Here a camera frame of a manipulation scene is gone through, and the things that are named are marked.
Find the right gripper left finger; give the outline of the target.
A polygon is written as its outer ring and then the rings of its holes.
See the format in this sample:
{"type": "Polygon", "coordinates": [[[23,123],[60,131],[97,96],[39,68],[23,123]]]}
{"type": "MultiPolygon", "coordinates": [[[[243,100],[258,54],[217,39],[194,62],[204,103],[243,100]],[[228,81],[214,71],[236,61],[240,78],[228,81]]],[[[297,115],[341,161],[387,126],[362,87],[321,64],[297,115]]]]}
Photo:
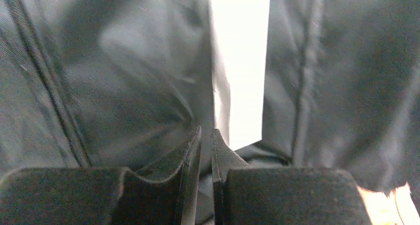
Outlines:
{"type": "Polygon", "coordinates": [[[30,168],[0,183],[3,225],[192,225],[196,217],[200,128],[138,171],[30,168]]]}

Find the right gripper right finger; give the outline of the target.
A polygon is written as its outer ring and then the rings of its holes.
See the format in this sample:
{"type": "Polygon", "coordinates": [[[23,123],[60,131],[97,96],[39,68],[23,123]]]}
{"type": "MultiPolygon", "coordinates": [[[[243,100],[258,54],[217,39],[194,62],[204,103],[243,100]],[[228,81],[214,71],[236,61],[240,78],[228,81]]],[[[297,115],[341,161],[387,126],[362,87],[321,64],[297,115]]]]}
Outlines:
{"type": "Polygon", "coordinates": [[[217,225],[368,225],[351,175],[343,170],[252,167],[212,133],[217,225]]]}

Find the pink hard-shell suitcase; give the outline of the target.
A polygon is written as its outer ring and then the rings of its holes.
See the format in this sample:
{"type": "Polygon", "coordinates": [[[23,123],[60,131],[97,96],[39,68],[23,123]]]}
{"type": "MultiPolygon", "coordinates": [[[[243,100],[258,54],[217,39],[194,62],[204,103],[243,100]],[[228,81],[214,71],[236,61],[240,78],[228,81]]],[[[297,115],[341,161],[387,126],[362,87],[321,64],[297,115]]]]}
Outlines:
{"type": "MultiPolygon", "coordinates": [[[[209,6],[0,0],[0,181],[138,171],[200,128],[194,225],[216,225],[209,6]]],[[[346,171],[370,225],[419,224],[420,0],[270,0],[262,138],[234,152],[346,171]]]]}

